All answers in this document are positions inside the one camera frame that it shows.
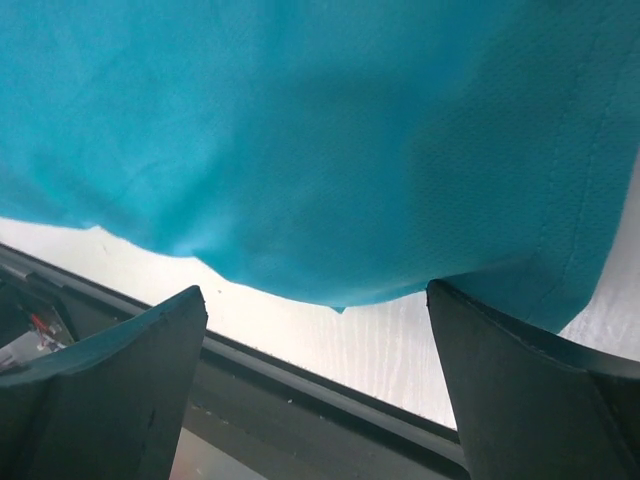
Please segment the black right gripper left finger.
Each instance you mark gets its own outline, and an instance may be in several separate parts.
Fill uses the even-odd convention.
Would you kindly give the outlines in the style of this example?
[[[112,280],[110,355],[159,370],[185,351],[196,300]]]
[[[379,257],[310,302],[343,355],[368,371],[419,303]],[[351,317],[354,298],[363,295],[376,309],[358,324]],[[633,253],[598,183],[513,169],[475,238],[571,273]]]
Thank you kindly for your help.
[[[206,324],[191,286],[2,372],[2,478],[169,478]]]

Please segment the teal t-shirt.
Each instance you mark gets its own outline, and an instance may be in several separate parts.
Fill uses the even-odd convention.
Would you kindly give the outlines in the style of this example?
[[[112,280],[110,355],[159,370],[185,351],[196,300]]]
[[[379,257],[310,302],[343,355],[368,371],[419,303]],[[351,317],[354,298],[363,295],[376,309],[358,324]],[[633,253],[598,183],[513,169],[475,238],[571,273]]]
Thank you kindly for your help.
[[[1,213],[334,309],[557,332],[639,150],[635,1],[5,1]]]

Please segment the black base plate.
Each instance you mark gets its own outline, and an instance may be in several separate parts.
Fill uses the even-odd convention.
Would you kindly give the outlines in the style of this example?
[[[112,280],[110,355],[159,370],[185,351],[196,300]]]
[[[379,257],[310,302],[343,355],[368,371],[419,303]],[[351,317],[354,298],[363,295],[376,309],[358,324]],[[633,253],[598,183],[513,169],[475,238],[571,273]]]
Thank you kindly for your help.
[[[178,479],[465,479],[450,428],[208,333]]]

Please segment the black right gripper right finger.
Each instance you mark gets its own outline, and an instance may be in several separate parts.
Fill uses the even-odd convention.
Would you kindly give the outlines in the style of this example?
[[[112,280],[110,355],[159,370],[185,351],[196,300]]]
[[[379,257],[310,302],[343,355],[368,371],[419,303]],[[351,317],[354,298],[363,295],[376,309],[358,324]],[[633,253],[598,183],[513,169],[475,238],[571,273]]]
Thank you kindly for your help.
[[[639,364],[434,281],[427,303],[474,479],[636,479]]]

